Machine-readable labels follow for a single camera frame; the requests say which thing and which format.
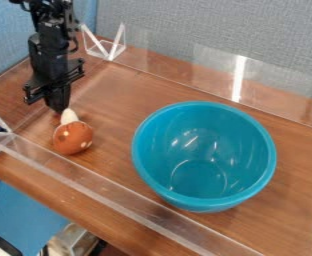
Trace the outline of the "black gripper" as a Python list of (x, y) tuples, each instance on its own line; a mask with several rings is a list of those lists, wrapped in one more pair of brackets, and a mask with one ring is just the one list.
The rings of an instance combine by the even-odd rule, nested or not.
[(50, 79), (37, 72), (22, 86), (24, 102), (30, 105), (44, 99), (46, 106), (56, 112), (62, 112), (69, 106), (70, 84), (84, 76), (82, 58), (68, 61), (68, 70), (57, 78)]

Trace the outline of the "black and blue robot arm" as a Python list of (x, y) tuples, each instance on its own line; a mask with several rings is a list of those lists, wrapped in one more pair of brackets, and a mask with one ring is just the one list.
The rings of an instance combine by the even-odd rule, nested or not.
[(28, 105), (44, 100), (61, 113), (69, 106), (70, 85), (84, 76), (84, 59), (68, 59), (78, 50), (80, 21), (72, 0), (9, 0), (30, 13), (34, 33), (28, 39), (33, 74), (22, 86)]

